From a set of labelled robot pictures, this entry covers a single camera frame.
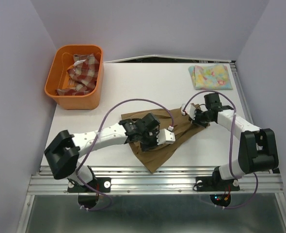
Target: white tabletop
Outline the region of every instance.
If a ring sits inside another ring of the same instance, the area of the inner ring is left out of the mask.
[[[106,63],[101,101],[94,110],[64,110],[57,105],[50,128],[47,145],[58,132],[83,133],[97,130],[103,116],[115,104],[131,99],[144,98],[161,103],[168,109],[179,108],[199,90],[195,90],[188,67],[194,63]],[[233,90],[221,91],[230,98],[237,113],[244,116],[242,104],[230,65],[225,64]],[[223,105],[229,103],[223,98]],[[194,103],[204,103],[204,94],[196,97]],[[118,122],[121,114],[159,108],[148,102],[129,102],[116,108],[108,117],[105,127]],[[230,132],[212,123],[210,127],[182,144],[164,166],[220,166],[228,163]],[[233,158],[238,156],[239,142],[234,138]],[[129,145],[116,145],[93,151],[87,159],[90,166],[142,166],[133,155]],[[47,166],[43,157],[42,166]]]

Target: white wall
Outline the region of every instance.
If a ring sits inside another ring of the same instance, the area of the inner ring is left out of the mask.
[[[254,122],[275,132],[286,195],[286,1],[270,0],[237,67]]]
[[[31,0],[57,48],[236,60],[268,0]]]
[[[55,47],[29,0],[0,0],[0,233],[16,232],[53,106],[44,85]]]

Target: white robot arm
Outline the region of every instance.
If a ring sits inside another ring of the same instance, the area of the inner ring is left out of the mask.
[[[129,142],[140,142],[143,151],[153,149],[164,143],[174,143],[174,133],[167,129],[160,130],[159,125],[159,120],[152,113],[136,121],[132,119],[121,120],[98,134],[98,140],[92,151]],[[79,185],[83,185],[76,174],[76,169],[80,166],[78,159],[90,151],[97,133],[97,131],[92,131],[70,134],[65,130],[57,134],[45,149],[45,156],[56,180],[68,178]],[[82,166],[78,175],[86,183],[94,179],[92,170],[87,166]]]
[[[205,95],[205,106],[207,110],[202,111],[191,104],[184,110],[183,105],[181,113],[188,115],[192,124],[207,127],[208,123],[216,122],[231,131],[234,110],[230,106],[222,106],[217,93]],[[238,177],[278,167],[275,136],[271,129],[261,129],[236,115],[233,133],[240,141],[238,158],[231,164],[216,167],[209,179],[201,179],[206,183],[198,187],[198,191],[200,189],[201,191],[211,191],[209,187],[212,186],[214,186],[214,190],[224,190],[228,183],[232,183]]]

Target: orange bin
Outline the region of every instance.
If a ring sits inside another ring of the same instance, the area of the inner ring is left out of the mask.
[[[73,85],[67,73],[69,66],[74,64],[73,55],[94,54],[99,61],[98,79],[95,89],[84,96],[59,96],[57,89],[65,89]],[[103,51],[96,45],[66,45],[61,47],[54,58],[45,85],[45,93],[53,98],[64,109],[95,109],[100,102],[103,81]]]

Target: folded floral cloth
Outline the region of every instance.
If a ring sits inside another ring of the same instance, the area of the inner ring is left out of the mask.
[[[98,78],[99,61],[93,54],[73,55],[74,64],[67,70],[71,78],[69,87],[58,89],[60,96],[82,96],[87,95],[95,89]]]
[[[224,65],[191,66],[188,70],[195,89],[232,90],[228,70]]]

